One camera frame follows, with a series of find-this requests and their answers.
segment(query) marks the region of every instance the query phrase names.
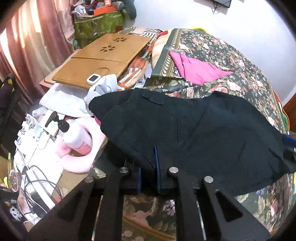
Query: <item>curtain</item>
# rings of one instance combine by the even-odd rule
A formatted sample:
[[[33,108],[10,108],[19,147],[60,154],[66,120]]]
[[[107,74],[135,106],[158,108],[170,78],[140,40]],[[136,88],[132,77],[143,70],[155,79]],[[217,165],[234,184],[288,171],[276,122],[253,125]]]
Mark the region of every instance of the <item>curtain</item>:
[[[13,72],[32,102],[44,94],[39,82],[73,52],[71,0],[27,0],[0,35],[0,77]]]

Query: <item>folded pink fabric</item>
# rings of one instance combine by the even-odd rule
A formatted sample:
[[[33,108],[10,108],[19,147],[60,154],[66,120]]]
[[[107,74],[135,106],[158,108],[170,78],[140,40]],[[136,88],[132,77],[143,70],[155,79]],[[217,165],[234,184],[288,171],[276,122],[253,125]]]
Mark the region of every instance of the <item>folded pink fabric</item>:
[[[227,72],[220,70],[209,62],[188,58],[183,53],[169,51],[169,54],[172,57],[181,77],[197,85],[203,85],[204,83],[233,74],[231,71]]]

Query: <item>silver screw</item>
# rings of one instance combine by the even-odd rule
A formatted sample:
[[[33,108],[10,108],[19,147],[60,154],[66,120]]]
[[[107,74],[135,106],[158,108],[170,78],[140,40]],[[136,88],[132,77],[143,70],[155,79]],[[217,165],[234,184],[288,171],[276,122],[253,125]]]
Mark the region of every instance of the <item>silver screw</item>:
[[[121,173],[127,173],[128,172],[128,168],[127,167],[121,167],[121,168],[119,168],[119,171]]]
[[[86,183],[92,183],[92,182],[94,181],[94,178],[93,178],[92,176],[88,176],[88,177],[86,177],[86,178],[84,179],[84,181],[85,181]]]
[[[169,172],[170,173],[177,173],[179,169],[177,167],[170,167]]]
[[[214,179],[211,176],[206,176],[204,179],[207,183],[212,183],[214,181]]]

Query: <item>bed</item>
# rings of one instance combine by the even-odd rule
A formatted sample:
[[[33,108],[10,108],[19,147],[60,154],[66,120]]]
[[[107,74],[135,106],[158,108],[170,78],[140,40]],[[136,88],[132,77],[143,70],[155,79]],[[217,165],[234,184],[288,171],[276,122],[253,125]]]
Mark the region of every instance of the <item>bed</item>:
[[[127,34],[137,34],[135,28]],[[178,98],[202,98],[213,91],[240,96],[253,104],[281,133],[289,130],[280,100],[264,74],[242,53],[224,41],[200,30],[173,29],[153,36],[151,78],[145,88],[165,92]],[[207,61],[231,75],[204,85],[194,85],[180,77],[168,51]],[[294,174],[285,175],[273,185],[237,196],[236,199],[273,233],[295,202]],[[122,240],[175,240],[175,207],[173,200],[144,194],[125,196]]]

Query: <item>green storage box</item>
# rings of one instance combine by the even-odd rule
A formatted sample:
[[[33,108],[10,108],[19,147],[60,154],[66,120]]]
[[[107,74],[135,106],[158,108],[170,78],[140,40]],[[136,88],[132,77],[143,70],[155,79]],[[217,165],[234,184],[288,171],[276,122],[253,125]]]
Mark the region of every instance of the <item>green storage box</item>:
[[[105,13],[83,21],[74,21],[75,38],[80,48],[107,33],[117,33],[123,29],[122,12]]]

